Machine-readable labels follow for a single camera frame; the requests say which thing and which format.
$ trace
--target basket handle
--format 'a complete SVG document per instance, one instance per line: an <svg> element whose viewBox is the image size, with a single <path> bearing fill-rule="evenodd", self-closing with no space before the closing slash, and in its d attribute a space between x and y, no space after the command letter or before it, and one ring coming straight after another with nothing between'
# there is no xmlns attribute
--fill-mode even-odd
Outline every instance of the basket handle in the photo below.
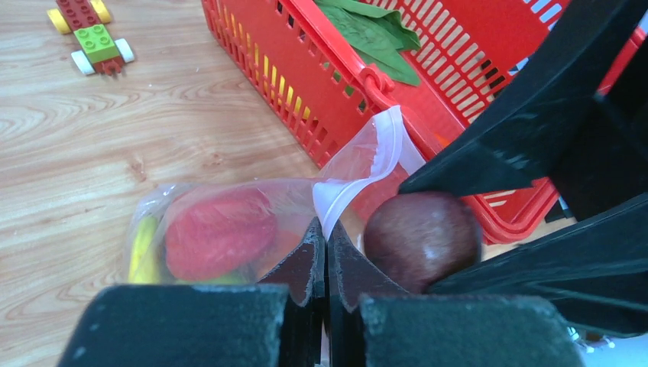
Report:
<svg viewBox="0 0 648 367"><path fill-rule="evenodd" d="M342 78L351 84L358 83L363 88L365 97L381 111L398 104L389 96L394 90L394 81L374 64L367 66L315 2L293 0L283 1L282 4L340 72Z"/></svg>

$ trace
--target wood grain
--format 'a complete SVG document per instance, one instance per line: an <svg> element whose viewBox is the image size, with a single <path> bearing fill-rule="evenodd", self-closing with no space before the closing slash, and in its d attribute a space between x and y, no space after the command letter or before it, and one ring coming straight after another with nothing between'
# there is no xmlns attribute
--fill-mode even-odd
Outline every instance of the wood grain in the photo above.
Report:
<svg viewBox="0 0 648 367"><path fill-rule="evenodd" d="M56 364L85 305L119 279L129 219L158 184L316 173L198 0L106 4L137 55L116 78L77 71L76 40L45 13L54 0L0 12L3 366Z"/></svg>

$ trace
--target clear plastic bag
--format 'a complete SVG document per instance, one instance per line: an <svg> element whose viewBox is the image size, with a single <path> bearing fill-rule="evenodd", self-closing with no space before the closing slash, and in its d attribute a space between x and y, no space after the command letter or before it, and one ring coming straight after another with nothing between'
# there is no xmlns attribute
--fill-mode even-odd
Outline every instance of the clear plastic bag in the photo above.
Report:
<svg viewBox="0 0 648 367"><path fill-rule="evenodd" d="M160 186L128 231L128 282L247 284L269 272L318 216L326 238L349 203L399 164L423 165L400 108L375 115L314 178Z"/></svg>

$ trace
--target white lego wheel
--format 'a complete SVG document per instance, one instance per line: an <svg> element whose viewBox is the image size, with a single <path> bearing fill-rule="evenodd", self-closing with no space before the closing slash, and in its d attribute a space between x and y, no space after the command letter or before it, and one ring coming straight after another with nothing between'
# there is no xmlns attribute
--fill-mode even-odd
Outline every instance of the white lego wheel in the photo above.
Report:
<svg viewBox="0 0 648 367"><path fill-rule="evenodd" d="M90 75L95 73L95 68L92 67L90 60L88 60L88 57L86 56L86 54L83 53L83 51L78 50L72 52L72 60L74 60L76 67L78 67L79 70L81 70L81 73L85 75Z"/></svg>
<svg viewBox="0 0 648 367"><path fill-rule="evenodd" d="M119 50L121 58L124 59L124 62L130 63L132 61L135 61L133 50L131 50L131 47L128 46L128 42L126 42L124 38L115 40L115 46L117 46L117 50Z"/></svg>

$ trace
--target yellow lego wheel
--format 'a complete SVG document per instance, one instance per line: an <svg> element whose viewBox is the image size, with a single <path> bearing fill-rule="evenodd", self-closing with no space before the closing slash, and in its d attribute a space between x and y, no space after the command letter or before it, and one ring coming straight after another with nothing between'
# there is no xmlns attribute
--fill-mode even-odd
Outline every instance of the yellow lego wheel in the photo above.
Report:
<svg viewBox="0 0 648 367"><path fill-rule="evenodd" d="M95 13L97 13L99 20L102 21L103 24L110 23L112 20L110 18L110 13L108 13L108 9L102 0L91 0L90 4L92 5L92 8L95 9Z"/></svg>
<svg viewBox="0 0 648 367"><path fill-rule="evenodd" d="M72 32L70 26L67 25L67 22L65 21L65 18L63 18L63 14L61 14L59 9L48 10L47 16L50 17L52 24L54 24L54 27L57 29L57 31L59 31L59 33L68 34Z"/></svg>

